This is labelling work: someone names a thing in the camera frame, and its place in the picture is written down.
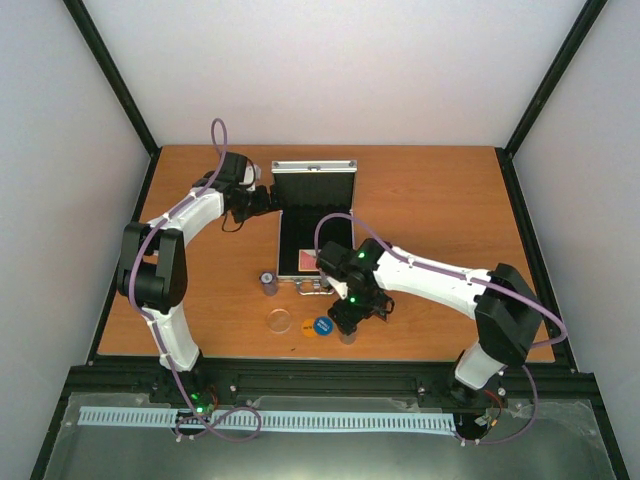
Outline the brown black chip stack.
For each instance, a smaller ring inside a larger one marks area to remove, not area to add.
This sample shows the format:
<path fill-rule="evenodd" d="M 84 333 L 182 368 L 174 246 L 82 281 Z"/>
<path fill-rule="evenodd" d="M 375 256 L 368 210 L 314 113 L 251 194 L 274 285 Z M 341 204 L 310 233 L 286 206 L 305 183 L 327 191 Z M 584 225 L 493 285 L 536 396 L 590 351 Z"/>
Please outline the brown black chip stack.
<path fill-rule="evenodd" d="M 346 333 L 341 333 L 339 335 L 339 339 L 341 341 L 342 344 L 344 345 L 352 345 L 355 343 L 356 339 L 357 339 L 357 333 L 353 332 L 350 334 L 346 334 Z"/>

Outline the aluminium poker case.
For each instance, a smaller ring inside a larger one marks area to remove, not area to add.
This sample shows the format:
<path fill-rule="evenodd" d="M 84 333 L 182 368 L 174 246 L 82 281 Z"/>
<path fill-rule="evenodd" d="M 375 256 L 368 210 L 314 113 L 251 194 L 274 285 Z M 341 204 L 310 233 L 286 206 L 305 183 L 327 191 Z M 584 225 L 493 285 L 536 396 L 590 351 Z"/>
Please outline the aluminium poker case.
<path fill-rule="evenodd" d="M 276 277 L 292 283 L 301 296 L 329 295 L 331 288 L 318 271 L 298 271 L 300 249 L 315 250 L 326 241 L 354 246 L 354 227 L 347 220 L 338 219 L 320 236 L 315 229 L 329 214 L 353 212 L 357 171 L 353 159 L 277 160 L 271 165 L 280 210 Z"/>

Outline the red playing card deck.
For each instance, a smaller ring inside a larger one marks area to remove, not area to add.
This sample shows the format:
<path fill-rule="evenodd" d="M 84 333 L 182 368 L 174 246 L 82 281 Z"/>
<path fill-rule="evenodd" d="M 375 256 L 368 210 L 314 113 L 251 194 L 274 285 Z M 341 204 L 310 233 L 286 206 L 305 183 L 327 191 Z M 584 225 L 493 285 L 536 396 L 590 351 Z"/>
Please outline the red playing card deck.
<path fill-rule="evenodd" d="M 314 249 L 300 249 L 298 251 L 298 271 L 303 273 L 317 272 L 316 260 L 317 254 Z"/>

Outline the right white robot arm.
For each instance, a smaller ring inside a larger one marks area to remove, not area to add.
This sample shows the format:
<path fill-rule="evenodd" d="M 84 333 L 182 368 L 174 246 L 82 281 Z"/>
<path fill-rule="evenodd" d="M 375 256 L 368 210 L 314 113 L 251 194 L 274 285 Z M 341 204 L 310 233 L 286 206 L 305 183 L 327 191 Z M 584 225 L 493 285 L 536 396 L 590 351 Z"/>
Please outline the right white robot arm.
<path fill-rule="evenodd" d="M 411 294 L 466 315 L 477 339 L 456 360 L 447 380 L 451 399 L 470 406 L 499 372 L 522 366 L 543 322 L 535 294 L 512 266 L 468 269 L 414 257 L 372 238 L 348 249 L 328 242 L 316 266 L 338 294 L 328 311 L 341 334 L 352 336 L 372 316 L 386 320 L 391 293 Z"/>

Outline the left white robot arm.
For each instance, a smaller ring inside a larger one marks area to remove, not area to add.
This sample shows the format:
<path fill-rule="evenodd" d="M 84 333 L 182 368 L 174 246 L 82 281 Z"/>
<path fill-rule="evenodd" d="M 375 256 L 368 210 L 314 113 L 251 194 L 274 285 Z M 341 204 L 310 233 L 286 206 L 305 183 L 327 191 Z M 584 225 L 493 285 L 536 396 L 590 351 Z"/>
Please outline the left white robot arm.
<path fill-rule="evenodd" d="M 116 273 L 118 292 L 144 318 L 160 363 L 178 371 L 172 388 L 186 402 L 201 400 L 208 378 L 193 368 L 200 349 L 190 333 L 183 300 L 188 286 L 186 247 L 210 223 L 231 218 L 238 226 L 276 210 L 261 170 L 239 153 L 197 180 L 187 195 L 147 223 L 131 222 L 123 232 Z"/>

